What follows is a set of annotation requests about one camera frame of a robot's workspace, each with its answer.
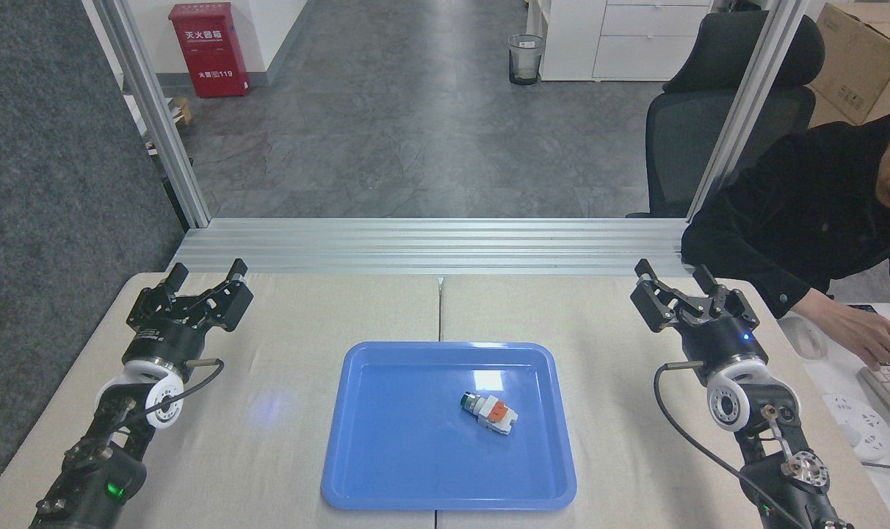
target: trash can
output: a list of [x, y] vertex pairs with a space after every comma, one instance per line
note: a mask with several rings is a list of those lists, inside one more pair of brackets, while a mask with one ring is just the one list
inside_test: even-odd
[[546, 41], [536, 35], [515, 35], [510, 44], [510, 82], [533, 84], [540, 71], [540, 57], [546, 49]]
[[176, 4], [167, 15], [197, 97], [246, 95], [250, 77], [229, 2]]

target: black office chair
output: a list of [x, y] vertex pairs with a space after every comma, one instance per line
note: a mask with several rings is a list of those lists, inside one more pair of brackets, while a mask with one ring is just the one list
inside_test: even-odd
[[[651, 211], [629, 217], [686, 217], [723, 130], [767, 11], [711, 13], [693, 50], [647, 110], [647, 187]], [[783, 135], [807, 130], [810, 83], [824, 64], [824, 40], [804, 16], [731, 175], [750, 167]]]

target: drawer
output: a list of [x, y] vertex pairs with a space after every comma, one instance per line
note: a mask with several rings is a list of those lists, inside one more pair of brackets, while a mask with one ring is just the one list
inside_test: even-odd
[[712, 0], [609, 0], [609, 6], [710, 6]]
[[696, 37], [709, 10], [698, 6], [608, 6], [602, 35]]
[[667, 81], [690, 56], [696, 37], [601, 37], [592, 77]]

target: green indicator light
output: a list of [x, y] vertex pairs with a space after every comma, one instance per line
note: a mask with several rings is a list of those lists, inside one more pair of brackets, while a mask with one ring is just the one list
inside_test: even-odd
[[112, 499], [119, 501], [122, 501], [122, 496], [126, 495], [126, 490], [114, 483], [106, 483], [106, 492], [109, 492], [109, 496], [112, 496]]

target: aluminum profile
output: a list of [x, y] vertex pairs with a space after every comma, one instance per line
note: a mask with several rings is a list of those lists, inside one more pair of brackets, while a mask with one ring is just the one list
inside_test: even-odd
[[316, 274], [634, 275], [640, 258], [665, 277], [680, 262], [683, 218], [448, 220], [214, 218], [190, 230], [169, 264], [226, 272]]

